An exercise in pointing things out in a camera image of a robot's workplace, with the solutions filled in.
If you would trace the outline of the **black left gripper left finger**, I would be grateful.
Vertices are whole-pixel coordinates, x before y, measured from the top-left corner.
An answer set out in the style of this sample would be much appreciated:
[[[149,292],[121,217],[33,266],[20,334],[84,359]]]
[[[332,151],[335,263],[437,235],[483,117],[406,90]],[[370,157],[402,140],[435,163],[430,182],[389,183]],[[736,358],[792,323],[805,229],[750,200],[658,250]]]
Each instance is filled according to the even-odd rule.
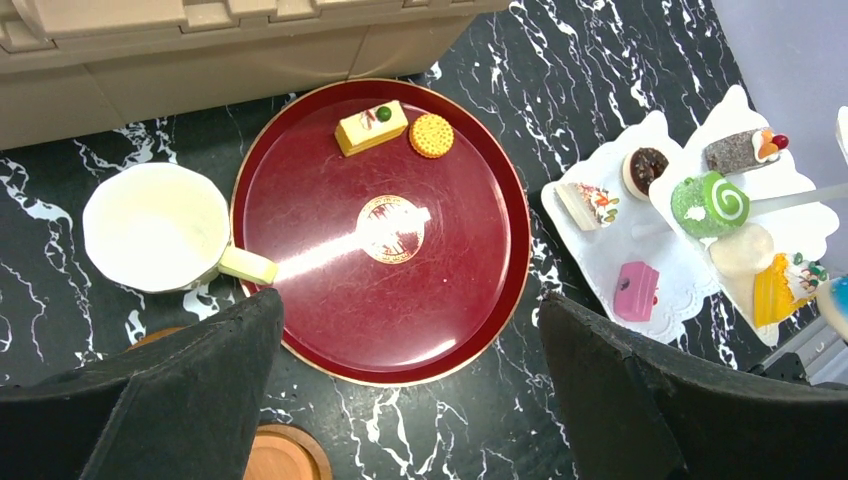
[[[5,479],[240,479],[280,348],[264,289],[156,341],[1,391]]]

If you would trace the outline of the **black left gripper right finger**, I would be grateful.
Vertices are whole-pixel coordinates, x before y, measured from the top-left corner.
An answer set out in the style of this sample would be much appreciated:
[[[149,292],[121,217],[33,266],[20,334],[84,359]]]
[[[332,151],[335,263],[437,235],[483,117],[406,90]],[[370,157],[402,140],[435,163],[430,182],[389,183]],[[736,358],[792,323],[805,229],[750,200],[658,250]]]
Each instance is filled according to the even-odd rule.
[[[583,479],[843,479],[847,392],[737,371],[561,295],[538,327]]]

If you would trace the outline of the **pink rectangular cake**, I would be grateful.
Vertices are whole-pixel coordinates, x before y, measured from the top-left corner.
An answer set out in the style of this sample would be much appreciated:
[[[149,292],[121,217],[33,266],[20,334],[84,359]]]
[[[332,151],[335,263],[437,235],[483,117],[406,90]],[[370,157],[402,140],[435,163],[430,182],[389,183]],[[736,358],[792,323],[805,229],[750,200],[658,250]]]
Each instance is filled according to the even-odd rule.
[[[614,314],[628,322],[648,322],[658,302],[658,281],[659,272],[643,261],[623,264],[613,299]]]

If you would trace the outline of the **white round cake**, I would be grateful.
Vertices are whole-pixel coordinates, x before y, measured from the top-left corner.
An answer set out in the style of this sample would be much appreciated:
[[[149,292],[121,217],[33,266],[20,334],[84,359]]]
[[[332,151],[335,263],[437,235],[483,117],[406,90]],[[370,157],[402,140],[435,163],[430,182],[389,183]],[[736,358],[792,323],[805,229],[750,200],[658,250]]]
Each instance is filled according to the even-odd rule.
[[[715,269],[732,278],[755,275],[769,267],[775,256],[771,233],[759,224],[748,223],[714,241],[708,252]]]

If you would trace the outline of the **yellow triangular cake slice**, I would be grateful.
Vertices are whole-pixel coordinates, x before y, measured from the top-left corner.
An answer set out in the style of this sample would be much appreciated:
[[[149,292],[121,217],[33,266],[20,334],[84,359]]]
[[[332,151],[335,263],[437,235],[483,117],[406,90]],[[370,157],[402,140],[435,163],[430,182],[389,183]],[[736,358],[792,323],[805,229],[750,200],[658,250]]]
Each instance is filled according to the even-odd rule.
[[[778,253],[769,267],[755,275],[754,325],[779,323],[806,305],[818,286],[829,279],[827,269],[800,252]]]

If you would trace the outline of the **white three-tier cake stand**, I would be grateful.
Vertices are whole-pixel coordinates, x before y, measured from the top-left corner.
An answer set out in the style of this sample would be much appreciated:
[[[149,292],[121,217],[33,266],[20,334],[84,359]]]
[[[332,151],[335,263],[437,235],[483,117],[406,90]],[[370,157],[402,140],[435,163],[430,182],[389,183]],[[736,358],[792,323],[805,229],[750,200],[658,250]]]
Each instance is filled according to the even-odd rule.
[[[732,86],[685,144],[653,111],[541,200],[609,318],[660,342],[722,293],[772,346],[815,296],[840,225],[788,140]]]

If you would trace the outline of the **white triangular cake slice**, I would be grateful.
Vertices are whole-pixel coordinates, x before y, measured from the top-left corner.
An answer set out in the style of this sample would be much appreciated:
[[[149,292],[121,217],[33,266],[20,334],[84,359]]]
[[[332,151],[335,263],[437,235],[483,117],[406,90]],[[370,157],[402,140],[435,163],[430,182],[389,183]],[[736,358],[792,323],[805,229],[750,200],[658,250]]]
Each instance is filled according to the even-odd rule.
[[[620,199],[607,189],[581,183],[557,183],[557,198],[582,231],[592,231],[610,226],[618,214]]]

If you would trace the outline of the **green cube cake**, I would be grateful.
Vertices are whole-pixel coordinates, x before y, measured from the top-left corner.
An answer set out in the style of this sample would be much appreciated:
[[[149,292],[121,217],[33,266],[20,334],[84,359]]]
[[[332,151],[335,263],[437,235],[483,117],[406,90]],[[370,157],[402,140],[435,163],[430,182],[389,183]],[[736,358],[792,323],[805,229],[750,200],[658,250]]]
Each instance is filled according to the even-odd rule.
[[[751,201],[716,171],[680,182],[671,195],[672,215],[682,230],[696,239],[733,233],[748,219]]]

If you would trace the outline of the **blue frosted donut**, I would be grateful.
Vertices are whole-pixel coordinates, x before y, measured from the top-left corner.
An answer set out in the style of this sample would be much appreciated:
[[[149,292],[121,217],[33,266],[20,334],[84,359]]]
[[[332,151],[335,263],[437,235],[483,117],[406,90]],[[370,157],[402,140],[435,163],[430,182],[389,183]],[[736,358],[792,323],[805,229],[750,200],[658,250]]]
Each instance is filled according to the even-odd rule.
[[[821,283],[816,290],[816,301],[820,316],[847,341],[847,277],[834,277]]]

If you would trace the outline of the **chocolate donut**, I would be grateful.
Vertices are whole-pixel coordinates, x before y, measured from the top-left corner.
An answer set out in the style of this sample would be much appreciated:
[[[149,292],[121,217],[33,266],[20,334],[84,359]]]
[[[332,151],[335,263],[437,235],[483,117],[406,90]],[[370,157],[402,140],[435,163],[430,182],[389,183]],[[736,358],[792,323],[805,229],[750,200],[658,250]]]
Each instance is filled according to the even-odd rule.
[[[624,158],[622,163],[624,185],[637,199],[649,202],[650,186],[664,174],[668,165],[667,156],[656,148],[635,149]]]

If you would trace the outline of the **strawberry cupcake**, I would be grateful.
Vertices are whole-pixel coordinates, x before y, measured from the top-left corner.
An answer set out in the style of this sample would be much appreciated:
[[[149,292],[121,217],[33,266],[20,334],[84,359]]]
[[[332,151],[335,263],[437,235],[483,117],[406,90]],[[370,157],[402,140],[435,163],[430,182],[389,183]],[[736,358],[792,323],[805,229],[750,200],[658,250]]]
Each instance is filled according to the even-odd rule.
[[[714,141],[703,150],[709,170],[721,175],[741,174],[778,161],[789,146],[789,138],[771,128],[735,133]]]

